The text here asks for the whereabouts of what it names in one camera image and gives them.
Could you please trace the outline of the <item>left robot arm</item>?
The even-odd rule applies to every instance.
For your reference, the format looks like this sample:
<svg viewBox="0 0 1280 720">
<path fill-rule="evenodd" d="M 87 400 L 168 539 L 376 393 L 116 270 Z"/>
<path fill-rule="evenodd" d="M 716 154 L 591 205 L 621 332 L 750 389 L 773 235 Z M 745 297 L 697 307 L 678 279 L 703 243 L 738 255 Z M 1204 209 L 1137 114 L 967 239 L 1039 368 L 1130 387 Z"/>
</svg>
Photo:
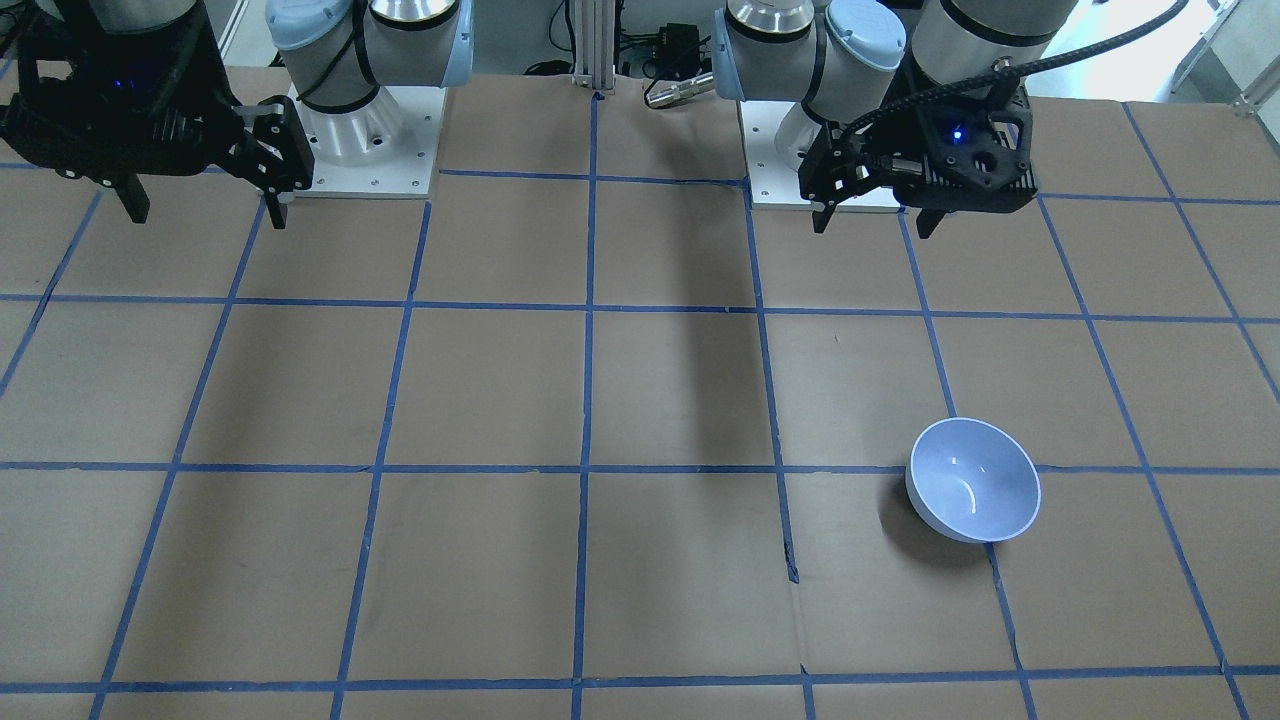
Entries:
<svg viewBox="0 0 1280 720">
<path fill-rule="evenodd" d="M 777 141 L 812 206 L 887 187 L 928 237 L 956 211 L 1011 214 L 1038 192 L 1033 115 L 1018 77 L 1070 1 L 927 1 L 906 26 L 882 1 L 727 1 L 710 33 L 716 91 L 787 102 Z"/>
</svg>

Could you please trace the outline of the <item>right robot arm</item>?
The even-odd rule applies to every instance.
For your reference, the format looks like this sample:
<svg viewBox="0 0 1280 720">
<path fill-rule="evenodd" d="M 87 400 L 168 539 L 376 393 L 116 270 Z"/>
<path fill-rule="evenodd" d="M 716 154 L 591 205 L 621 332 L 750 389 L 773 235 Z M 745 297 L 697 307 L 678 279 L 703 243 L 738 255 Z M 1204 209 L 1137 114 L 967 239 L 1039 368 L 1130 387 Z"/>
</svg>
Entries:
<svg viewBox="0 0 1280 720">
<path fill-rule="evenodd" d="M 216 167 L 259 190 L 282 229 L 285 195 L 311 190 L 317 161 L 378 161 L 401 142 L 394 87 L 472 74 L 468 1 L 270 1 L 265 20 L 294 91 L 243 102 L 202 1 L 35 1 L 3 141 L 113 191 L 137 224 L 143 176 Z"/>
</svg>

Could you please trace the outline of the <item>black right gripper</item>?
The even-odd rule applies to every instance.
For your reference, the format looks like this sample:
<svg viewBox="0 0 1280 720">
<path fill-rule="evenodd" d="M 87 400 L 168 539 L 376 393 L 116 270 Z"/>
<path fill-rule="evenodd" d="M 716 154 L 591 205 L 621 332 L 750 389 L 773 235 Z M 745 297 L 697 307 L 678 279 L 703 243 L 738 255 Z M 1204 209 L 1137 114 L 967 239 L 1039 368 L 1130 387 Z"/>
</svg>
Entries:
<svg viewBox="0 0 1280 720">
<path fill-rule="evenodd" d="M 236 96 L 201 1 L 32 1 L 13 44 L 3 142 L 26 161 L 113 190 L 145 224 L 142 176 L 210 167 L 265 192 L 273 229 L 312 183 L 292 100 Z"/>
</svg>

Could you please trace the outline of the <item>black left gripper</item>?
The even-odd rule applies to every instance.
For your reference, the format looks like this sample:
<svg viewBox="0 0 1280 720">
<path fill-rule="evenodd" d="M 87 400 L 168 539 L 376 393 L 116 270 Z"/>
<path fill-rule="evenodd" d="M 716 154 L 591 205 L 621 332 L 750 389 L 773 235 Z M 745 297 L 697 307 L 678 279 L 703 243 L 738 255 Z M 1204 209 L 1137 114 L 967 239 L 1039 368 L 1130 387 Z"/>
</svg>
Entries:
<svg viewBox="0 0 1280 720">
<path fill-rule="evenodd" d="M 799 193 L 823 234 L 838 204 L 887 187 L 920 209 L 916 237 L 928 240 L 950 211 L 1014 213 L 1034 200 L 1032 131 L 1020 85 L 922 102 L 860 129 L 829 124 L 801 160 Z"/>
</svg>

